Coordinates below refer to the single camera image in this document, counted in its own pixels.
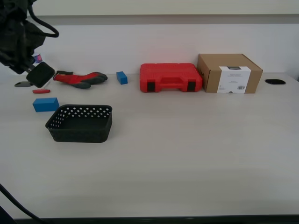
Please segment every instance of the cardboard box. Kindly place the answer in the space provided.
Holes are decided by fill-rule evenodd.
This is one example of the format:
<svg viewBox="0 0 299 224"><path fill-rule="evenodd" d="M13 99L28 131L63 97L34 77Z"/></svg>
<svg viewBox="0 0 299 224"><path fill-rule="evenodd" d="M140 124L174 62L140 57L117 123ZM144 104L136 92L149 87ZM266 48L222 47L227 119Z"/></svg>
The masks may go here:
<svg viewBox="0 0 299 224"><path fill-rule="evenodd" d="M263 70L243 54L200 54L206 92L255 93Z"/></svg>

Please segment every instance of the black cable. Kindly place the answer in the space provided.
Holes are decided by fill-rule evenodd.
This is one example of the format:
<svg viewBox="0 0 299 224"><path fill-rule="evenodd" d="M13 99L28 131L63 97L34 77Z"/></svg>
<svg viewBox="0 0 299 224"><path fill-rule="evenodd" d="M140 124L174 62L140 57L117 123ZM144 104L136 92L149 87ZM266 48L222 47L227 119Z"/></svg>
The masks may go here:
<svg viewBox="0 0 299 224"><path fill-rule="evenodd" d="M23 205L21 205L9 192L8 190L6 190L1 184L0 184L0 191L2 192L2 194L4 194L5 197L7 197L7 199L9 201L11 201L12 204L14 204L18 209L20 209L22 212L24 212L26 215L28 215L29 217L31 217L33 220L37 221L38 223L41 224L49 224L46 221L41 220L39 217L37 217L36 215L34 215L33 213L31 213L30 211L28 211L26 208L24 208Z"/></svg>
<svg viewBox="0 0 299 224"><path fill-rule="evenodd" d="M42 26L48 28L49 30L51 30L51 31L53 32L53 34L48 34L48 33L44 33L44 32L42 32L42 33L36 33L37 35L43 35L43 36L47 36L47 37L55 37L55 38L56 38L56 37L59 37L59 32L58 32L54 27L52 27L50 24L48 24L48 23L46 23L46 22L44 22L44 21L38 19L38 18L36 17L36 15L34 15L32 6L28 6L28 12L29 12L31 18L32 18L35 22L37 22L38 24L40 24L40 25L42 25Z"/></svg>

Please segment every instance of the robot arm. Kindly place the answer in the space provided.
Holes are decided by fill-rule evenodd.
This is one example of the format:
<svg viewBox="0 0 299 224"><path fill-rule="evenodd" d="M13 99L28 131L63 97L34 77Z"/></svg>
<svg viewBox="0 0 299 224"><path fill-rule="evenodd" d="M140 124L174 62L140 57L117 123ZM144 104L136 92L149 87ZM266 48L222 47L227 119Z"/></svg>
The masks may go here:
<svg viewBox="0 0 299 224"><path fill-rule="evenodd" d="M46 37L58 37L59 32L49 24L38 19L32 9L36 0L0 0L0 62L17 74L28 72L27 80L42 87L55 74L46 63L33 66L34 50L42 46ZM53 34L44 33L31 18L50 29Z"/></svg>

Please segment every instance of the brown box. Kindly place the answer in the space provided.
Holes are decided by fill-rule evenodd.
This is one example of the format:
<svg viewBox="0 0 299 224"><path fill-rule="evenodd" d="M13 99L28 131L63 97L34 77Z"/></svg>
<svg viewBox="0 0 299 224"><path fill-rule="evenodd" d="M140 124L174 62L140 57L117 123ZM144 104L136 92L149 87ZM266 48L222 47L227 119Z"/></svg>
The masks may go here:
<svg viewBox="0 0 299 224"><path fill-rule="evenodd" d="M199 54L197 68L206 92L217 92L222 70L220 66L246 66L251 72L245 93L255 93L263 70L243 54Z"/></svg>

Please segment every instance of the white label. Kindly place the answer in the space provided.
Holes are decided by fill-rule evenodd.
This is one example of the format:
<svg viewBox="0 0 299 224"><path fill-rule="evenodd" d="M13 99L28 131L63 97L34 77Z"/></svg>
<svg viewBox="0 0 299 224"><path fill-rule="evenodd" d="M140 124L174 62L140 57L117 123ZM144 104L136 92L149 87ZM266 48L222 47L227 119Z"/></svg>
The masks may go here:
<svg viewBox="0 0 299 224"><path fill-rule="evenodd" d="M251 74L248 67L219 67L222 70L218 93L245 93Z"/></svg>

